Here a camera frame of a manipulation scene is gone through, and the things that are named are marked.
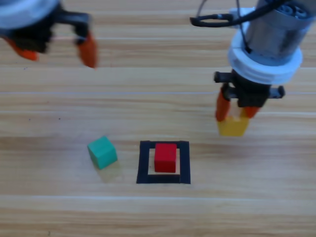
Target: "red cube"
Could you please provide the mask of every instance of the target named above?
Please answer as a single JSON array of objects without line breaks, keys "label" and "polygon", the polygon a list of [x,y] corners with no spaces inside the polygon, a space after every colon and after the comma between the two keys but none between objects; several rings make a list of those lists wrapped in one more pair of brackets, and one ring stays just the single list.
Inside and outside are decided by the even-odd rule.
[{"label": "red cube", "polygon": [[177,144],[157,143],[155,147],[155,172],[175,173]]}]

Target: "green cube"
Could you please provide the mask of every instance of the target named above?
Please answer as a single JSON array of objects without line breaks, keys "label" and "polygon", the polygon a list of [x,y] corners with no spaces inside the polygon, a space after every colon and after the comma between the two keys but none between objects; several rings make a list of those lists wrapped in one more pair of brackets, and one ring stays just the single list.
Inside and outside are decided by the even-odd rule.
[{"label": "green cube", "polygon": [[93,163],[99,169],[103,169],[118,160],[115,147],[106,137],[91,142],[88,145],[88,150]]}]

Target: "block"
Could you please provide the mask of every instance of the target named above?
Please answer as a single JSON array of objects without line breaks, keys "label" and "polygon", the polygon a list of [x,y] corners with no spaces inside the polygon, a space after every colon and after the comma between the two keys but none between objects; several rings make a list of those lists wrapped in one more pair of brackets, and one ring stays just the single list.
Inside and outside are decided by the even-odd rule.
[{"label": "block", "polygon": [[155,172],[175,173],[177,144],[157,143],[155,146]]},{"label": "block", "polygon": [[217,122],[219,134],[221,136],[241,137],[248,128],[249,120],[245,110],[241,112],[239,118],[228,116],[224,121]]},{"label": "block", "polygon": [[114,145],[107,137],[101,137],[88,145],[88,150],[93,163],[103,169],[118,160]]}]

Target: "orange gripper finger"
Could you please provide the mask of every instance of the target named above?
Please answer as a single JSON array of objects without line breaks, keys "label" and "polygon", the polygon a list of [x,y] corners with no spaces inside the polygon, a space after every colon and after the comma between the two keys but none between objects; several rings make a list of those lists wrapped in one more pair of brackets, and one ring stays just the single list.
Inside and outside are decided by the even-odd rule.
[{"label": "orange gripper finger", "polygon": [[82,60],[83,64],[90,68],[97,67],[97,44],[95,39],[88,34],[87,40],[82,44],[78,45],[79,57]]},{"label": "orange gripper finger", "polygon": [[259,107],[245,107],[245,112],[247,114],[247,117],[250,119],[255,117],[255,115],[257,114],[259,110],[260,110]]},{"label": "orange gripper finger", "polygon": [[12,49],[19,55],[21,56],[22,58],[26,58],[28,60],[32,60],[32,61],[37,61],[38,59],[38,56],[36,54],[36,52],[34,51],[30,51],[30,50],[23,50],[23,49],[20,49],[18,46],[16,46],[16,44],[8,39],[8,38],[3,38],[11,47]]},{"label": "orange gripper finger", "polygon": [[217,105],[216,105],[216,119],[218,122],[225,120],[229,109],[231,107],[230,101],[224,98],[223,92],[220,91],[217,97]]}]

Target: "wood grain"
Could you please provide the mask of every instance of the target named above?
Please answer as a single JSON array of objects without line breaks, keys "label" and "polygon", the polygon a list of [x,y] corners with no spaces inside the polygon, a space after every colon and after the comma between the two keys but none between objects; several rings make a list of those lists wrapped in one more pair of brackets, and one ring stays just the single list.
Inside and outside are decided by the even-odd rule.
[{"label": "wood grain", "polygon": [[[93,15],[96,71],[68,27],[38,63],[0,42],[0,237],[316,235],[315,27],[286,96],[220,137],[212,76],[230,70],[234,30],[190,26],[199,3],[66,0]],[[86,146],[103,135],[118,162],[100,171]],[[136,184],[141,140],[189,141],[192,184]]]}]

